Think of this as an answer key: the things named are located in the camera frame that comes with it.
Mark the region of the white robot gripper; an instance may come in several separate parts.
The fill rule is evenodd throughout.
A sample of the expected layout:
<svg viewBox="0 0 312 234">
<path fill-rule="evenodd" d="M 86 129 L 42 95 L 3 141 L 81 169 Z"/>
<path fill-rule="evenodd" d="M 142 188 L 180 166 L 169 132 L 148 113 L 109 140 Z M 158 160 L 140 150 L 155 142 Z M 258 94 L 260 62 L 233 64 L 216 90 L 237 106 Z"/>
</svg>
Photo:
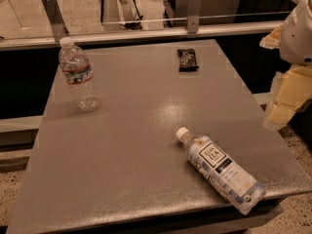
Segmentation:
<svg viewBox="0 0 312 234">
<path fill-rule="evenodd" d="M 286 73 L 275 74 L 270 89 L 272 98 L 265 109 L 263 127 L 278 131 L 312 96 L 311 0 L 300 0 L 284 24 L 263 37 L 259 46 L 269 50 L 280 48 L 281 59 L 292 64 Z"/>
</svg>

